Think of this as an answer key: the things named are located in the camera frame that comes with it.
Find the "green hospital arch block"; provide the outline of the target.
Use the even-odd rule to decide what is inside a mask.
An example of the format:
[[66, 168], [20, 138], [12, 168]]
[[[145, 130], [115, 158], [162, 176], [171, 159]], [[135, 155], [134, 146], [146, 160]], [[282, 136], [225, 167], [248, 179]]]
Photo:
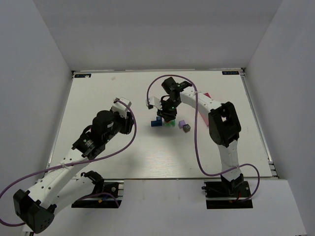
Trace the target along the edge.
[[175, 127], [175, 125], [176, 125], [176, 122], [174, 121], [174, 122], [171, 122], [171, 123], [169, 123], [169, 122], [164, 122], [164, 126], [166, 126], [166, 127]]

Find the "pink plastic box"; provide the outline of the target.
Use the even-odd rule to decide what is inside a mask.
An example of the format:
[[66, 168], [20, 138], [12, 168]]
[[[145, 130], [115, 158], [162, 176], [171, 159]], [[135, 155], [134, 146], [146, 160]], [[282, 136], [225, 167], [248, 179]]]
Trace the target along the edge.
[[[211, 98], [211, 96], [210, 96], [209, 93], [204, 93], [204, 95], [207, 96], [207, 97], [209, 97], [209, 98]], [[208, 116], [205, 115], [205, 114], [203, 114], [203, 113], [201, 113], [200, 111], [199, 111], [199, 114], [201, 115], [201, 117], [202, 117], [202, 119], [203, 119], [205, 125], [206, 125], [207, 127], [209, 127]]]

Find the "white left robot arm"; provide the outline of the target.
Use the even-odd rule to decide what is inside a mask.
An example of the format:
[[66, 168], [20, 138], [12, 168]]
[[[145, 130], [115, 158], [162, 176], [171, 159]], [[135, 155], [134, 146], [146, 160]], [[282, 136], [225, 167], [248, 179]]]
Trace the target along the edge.
[[59, 211], [82, 195], [103, 193], [104, 179], [95, 171], [82, 173], [71, 190], [64, 187], [84, 167], [100, 160], [99, 155], [115, 135], [136, 132], [136, 121], [130, 107], [129, 100], [120, 98], [110, 110], [98, 112], [60, 165], [46, 170], [46, 175], [28, 190], [19, 189], [13, 195], [17, 216], [35, 234], [46, 230]]

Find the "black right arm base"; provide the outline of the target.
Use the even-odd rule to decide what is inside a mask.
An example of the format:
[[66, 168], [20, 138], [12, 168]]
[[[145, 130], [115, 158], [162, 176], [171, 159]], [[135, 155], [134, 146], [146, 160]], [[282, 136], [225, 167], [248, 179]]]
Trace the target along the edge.
[[250, 209], [253, 208], [252, 200], [246, 200], [251, 195], [249, 183], [244, 181], [230, 193], [220, 181], [204, 182], [201, 187], [205, 193], [207, 209]]

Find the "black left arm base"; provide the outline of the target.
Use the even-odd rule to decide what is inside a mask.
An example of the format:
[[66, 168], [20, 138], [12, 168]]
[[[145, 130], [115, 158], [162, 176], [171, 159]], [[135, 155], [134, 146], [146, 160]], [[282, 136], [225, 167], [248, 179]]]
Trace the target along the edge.
[[122, 203], [124, 194], [123, 180], [108, 180], [103, 187], [93, 190], [92, 196], [76, 200], [72, 208], [93, 208], [93, 209], [118, 209]]

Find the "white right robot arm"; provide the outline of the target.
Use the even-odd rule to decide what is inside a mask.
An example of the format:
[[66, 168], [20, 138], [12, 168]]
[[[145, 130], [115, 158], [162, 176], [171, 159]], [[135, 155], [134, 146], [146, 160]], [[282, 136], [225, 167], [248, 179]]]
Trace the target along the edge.
[[210, 137], [219, 148], [222, 182], [230, 187], [242, 183], [244, 177], [239, 169], [237, 153], [241, 125], [234, 105], [231, 102], [217, 102], [198, 92], [192, 83], [187, 81], [177, 83], [172, 77], [165, 79], [162, 87], [168, 99], [160, 100], [157, 115], [170, 122], [176, 118], [177, 107], [184, 103], [207, 116]]

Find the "dark blue rectangular block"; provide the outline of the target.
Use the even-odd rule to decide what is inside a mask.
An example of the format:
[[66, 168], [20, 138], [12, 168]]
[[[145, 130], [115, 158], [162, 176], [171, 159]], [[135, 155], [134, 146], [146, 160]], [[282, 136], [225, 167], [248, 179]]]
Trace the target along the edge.
[[151, 127], [161, 127], [162, 123], [157, 122], [156, 120], [151, 121]]

